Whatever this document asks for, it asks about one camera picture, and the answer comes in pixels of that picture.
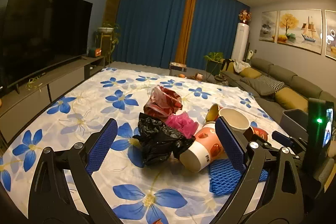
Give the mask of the red snack bag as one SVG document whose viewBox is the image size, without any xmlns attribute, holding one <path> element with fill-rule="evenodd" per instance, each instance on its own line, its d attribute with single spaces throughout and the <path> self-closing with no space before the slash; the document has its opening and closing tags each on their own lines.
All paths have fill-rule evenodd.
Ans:
<svg viewBox="0 0 336 224">
<path fill-rule="evenodd" d="M 182 97 L 173 90 L 157 85 L 152 91 L 149 100 L 143 107 L 146 115 L 166 121 L 169 116 L 182 110 Z"/>
</svg>

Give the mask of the grey cushion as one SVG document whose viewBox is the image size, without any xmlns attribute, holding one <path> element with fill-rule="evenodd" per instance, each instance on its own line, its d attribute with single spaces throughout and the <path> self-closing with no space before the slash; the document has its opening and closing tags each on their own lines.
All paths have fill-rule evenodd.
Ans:
<svg viewBox="0 0 336 224">
<path fill-rule="evenodd" d="M 260 96 L 263 96 L 263 97 L 272 96 L 276 92 L 274 88 L 268 86 L 265 83 L 262 83 L 261 81 L 259 81 L 257 79 L 244 77 L 240 81 L 247 84 L 248 86 L 250 86 Z"/>
</svg>

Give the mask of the yellow cushion far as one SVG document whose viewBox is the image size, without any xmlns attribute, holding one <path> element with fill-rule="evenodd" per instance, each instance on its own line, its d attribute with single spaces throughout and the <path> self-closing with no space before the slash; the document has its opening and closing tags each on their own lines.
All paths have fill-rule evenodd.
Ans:
<svg viewBox="0 0 336 224">
<path fill-rule="evenodd" d="M 261 76 L 261 73 L 259 71 L 257 71 L 256 69 L 253 69 L 253 68 L 249 67 L 249 68 L 246 68 L 246 69 L 242 70 L 239 73 L 239 75 L 241 77 L 256 79 L 256 78 Z"/>
</svg>

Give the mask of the yellow cushion middle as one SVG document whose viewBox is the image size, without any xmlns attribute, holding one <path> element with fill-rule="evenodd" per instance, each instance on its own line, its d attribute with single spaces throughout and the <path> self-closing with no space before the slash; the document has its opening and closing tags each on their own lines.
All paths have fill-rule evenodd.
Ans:
<svg viewBox="0 0 336 224">
<path fill-rule="evenodd" d="M 282 88 L 274 98 L 285 110 L 299 109 L 307 113 L 308 100 L 290 88 Z"/>
</svg>

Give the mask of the flower decoration on conditioner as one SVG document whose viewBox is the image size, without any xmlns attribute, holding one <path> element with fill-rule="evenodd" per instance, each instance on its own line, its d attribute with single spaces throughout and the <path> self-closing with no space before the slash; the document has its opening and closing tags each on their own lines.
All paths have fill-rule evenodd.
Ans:
<svg viewBox="0 0 336 224">
<path fill-rule="evenodd" d="M 240 11 L 239 20 L 241 23 L 248 24 L 251 21 L 251 18 L 252 15 L 248 10 L 244 9 Z"/>
</svg>

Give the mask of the box on coffee table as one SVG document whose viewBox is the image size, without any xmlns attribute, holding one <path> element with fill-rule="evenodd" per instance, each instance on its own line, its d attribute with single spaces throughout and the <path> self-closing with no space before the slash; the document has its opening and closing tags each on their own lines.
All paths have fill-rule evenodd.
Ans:
<svg viewBox="0 0 336 224">
<path fill-rule="evenodd" d="M 169 64 L 169 69 L 170 70 L 176 70 L 176 71 L 186 71 L 187 66 L 185 64 L 171 62 Z"/>
</svg>

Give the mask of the potted green floor plant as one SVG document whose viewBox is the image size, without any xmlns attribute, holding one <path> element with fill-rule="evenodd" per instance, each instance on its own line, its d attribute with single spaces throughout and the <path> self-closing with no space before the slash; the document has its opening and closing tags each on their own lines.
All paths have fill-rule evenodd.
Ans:
<svg viewBox="0 0 336 224">
<path fill-rule="evenodd" d="M 220 73 L 223 65 L 224 55 L 222 52 L 209 52 L 204 55 L 206 61 L 206 72 L 216 76 Z"/>
</svg>

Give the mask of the black plastic bag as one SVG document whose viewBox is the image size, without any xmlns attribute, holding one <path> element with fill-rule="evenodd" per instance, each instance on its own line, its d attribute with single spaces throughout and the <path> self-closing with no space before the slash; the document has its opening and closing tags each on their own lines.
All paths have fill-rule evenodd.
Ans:
<svg viewBox="0 0 336 224">
<path fill-rule="evenodd" d="M 160 119 L 144 113 L 138 117 L 138 132 L 134 139 L 139 141 L 143 163 L 147 166 L 161 164 L 171 155 L 179 159 L 195 141 L 194 136 L 187 138 Z"/>
</svg>

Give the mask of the grey trash bin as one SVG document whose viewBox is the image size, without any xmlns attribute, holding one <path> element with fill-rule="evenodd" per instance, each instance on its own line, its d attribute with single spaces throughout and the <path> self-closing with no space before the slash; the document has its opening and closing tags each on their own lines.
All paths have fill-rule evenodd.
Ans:
<svg viewBox="0 0 336 224">
<path fill-rule="evenodd" d="M 308 141 L 308 114 L 299 109 L 284 110 L 280 120 L 280 127 L 291 137 Z"/>
</svg>

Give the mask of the pink plastic bag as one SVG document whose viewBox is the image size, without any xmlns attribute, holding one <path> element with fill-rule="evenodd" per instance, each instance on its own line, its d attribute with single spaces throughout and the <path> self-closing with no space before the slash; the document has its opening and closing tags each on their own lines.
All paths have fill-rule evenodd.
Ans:
<svg viewBox="0 0 336 224">
<path fill-rule="evenodd" d="M 190 139 L 196 133 L 199 124 L 189 117 L 187 112 L 183 112 L 179 115 L 171 115 L 165 121 L 165 124 L 172 127 L 182 133 L 186 138 Z"/>
</svg>

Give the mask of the middle sailboat tree painting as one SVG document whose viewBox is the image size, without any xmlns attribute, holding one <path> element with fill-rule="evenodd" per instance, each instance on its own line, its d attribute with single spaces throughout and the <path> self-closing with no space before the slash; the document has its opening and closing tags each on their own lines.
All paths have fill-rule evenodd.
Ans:
<svg viewBox="0 0 336 224">
<path fill-rule="evenodd" d="M 322 11 L 319 9 L 280 10 L 277 43 L 322 53 Z"/>
</svg>

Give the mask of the orange printed paper cup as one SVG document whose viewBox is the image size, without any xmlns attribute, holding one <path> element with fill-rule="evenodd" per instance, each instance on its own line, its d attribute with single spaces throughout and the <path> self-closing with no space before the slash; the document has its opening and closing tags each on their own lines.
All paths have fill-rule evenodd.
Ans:
<svg viewBox="0 0 336 224">
<path fill-rule="evenodd" d="M 215 131 L 215 122 L 205 124 L 195 135 L 193 144 L 181 153 L 180 162 L 191 172 L 199 172 L 225 154 Z"/>
</svg>

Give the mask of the white paper cup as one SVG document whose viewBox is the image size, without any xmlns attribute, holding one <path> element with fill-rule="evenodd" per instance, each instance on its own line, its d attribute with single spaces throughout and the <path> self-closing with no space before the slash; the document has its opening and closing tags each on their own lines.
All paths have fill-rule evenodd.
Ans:
<svg viewBox="0 0 336 224">
<path fill-rule="evenodd" d="M 244 133 L 250 127 L 248 118 L 235 109 L 222 108 L 219 110 L 219 116 L 223 117 L 236 132 Z"/>
</svg>

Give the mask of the red gold paper cup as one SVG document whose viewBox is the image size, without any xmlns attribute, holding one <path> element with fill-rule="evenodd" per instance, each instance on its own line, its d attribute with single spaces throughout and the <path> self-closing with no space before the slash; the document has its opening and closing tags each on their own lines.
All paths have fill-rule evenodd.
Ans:
<svg viewBox="0 0 336 224">
<path fill-rule="evenodd" d="M 245 136 L 245 138 L 248 141 L 254 141 L 254 140 L 257 140 L 257 139 L 262 139 L 264 141 L 268 140 L 268 133 L 265 130 L 263 130 L 261 128 L 258 128 L 258 127 L 250 126 L 243 133 L 243 135 Z"/>
</svg>

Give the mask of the blue foam net sleeve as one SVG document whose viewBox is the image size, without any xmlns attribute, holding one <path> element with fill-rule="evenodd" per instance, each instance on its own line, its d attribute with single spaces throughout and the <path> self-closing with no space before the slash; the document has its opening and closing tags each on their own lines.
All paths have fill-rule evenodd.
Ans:
<svg viewBox="0 0 336 224">
<path fill-rule="evenodd" d="M 218 159 L 209 165 L 210 192 L 215 196 L 230 195 L 238 184 L 241 173 L 229 159 Z"/>
</svg>

